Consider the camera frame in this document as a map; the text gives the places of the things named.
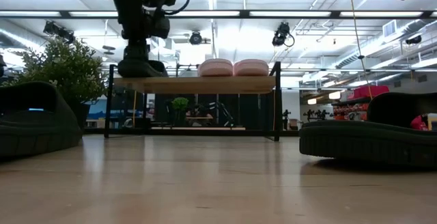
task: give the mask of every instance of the air duct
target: air duct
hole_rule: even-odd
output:
[[[409,23],[403,23],[401,20],[396,21],[397,30],[393,35],[385,37],[383,33],[373,37],[372,39],[361,44],[361,53],[364,56],[376,53],[379,50],[391,45],[390,43],[396,40],[403,40],[413,36],[414,33],[422,30],[435,23],[434,20],[414,20]],[[342,68],[356,60],[360,53],[358,49],[345,53],[330,68]]]

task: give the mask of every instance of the shelf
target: shelf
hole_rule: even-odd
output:
[[[348,101],[344,101],[344,102],[338,102],[338,103],[333,103],[333,106],[341,106],[341,105],[347,105],[347,104],[358,104],[358,103],[370,103],[370,97],[366,97],[366,98],[357,98],[355,100],[348,100]]]
[[[114,85],[146,94],[267,94],[274,76],[115,78]]]

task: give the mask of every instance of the spotlight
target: spotlight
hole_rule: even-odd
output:
[[[66,28],[59,27],[54,22],[46,22],[42,32],[50,36],[60,37],[64,39],[64,43],[66,44],[71,44],[76,40],[73,31],[68,31]]]
[[[416,36],[405,41],[406,44],[418,44],[420,42],[422,42],[422,36]]]
[[[293,44],[289,46],[285,44],[288,36],[293,39]],[[274,33],[272,44],[273,46],[285,45],[287,47],[292,47],[294,45],[294,37],[290,34],[290,26],[288,25],[288,23],[281,23],[279,25],[278,29]]]
[[[199,31],[194,31],[193,34],[191,34],[190,37],[190,44],[192,45],[198,45],[202,43],[202,36],[200,35]]]

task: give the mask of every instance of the black cable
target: black cable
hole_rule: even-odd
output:
[[[293,39],[293,44],[291,44],[291,45],[287,45],[285,42],[284,42],[284,46],[286,46],[286,47],[292,47],[292,46],[294,46],[294,43],[296,43],[296,40],[294,39],[294,37],[289,33],[289,35],[290,35],[290,37]]]
[[[184,4],[181,8],[179,8],[178,10],[176,10],[176,11],[174,11],[174,12],[164,12],[164,14],[166,14],[166,15],[174,15],[174,14],[177,14],[177,13],[179,13],[179,12],[185,10],[185,8],[188,6],[189,3],[190,3],[190,0],[186,0],[185,4]]]

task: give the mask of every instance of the cable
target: cable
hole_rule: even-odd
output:
[[[166,15],[174,15],[174,14],[177,14],[177,13],[179,13],[179,12],[185,10],[185,8],[188,6],[189,3],[190,3],[190,0],[186,0],[186,1],[185,1],[185,4],[184,4],[181,8],[177,9],[177,10],[174,11],[174,12],[164,12],[164,14],[166,14]]]
[[[364,66],[364,56],[361,54],[361,46],[360,46],[360,39],[358,36],[358,29],[356,28],[356,17],[355,17],[355,5],[354,5],[354,0],[350,0],[351,4],[352,4],[352,14],[354,15],[354,27],[355,27],[355,36],[356,36],[356,44],[358,45],[358,51],[360,53],[360,56],[358,57],[361,60],[361,65],[363,66],[363,70],[364,70],[364,78],[366,79],[366,83],[367,83],[367,87],[369,88],[369,94],[370,94],[370,99],[373,99],[373,95],[371,95],[371,88],[370,88],[370,84],[369,84],[369,79],[367,78],[367,72],[366,72],[366,67]]]
[[[289,34],[290,37],[293,39],[293,44],[291,44],[291,45],[288,46],[286,43],[284,43],[284,46],[290,48],[290,47],[294,46],[294,43],[296,43],[296,40],[294,39],[294,37],[293,37],[290,33],[288,33],[288,34]]]

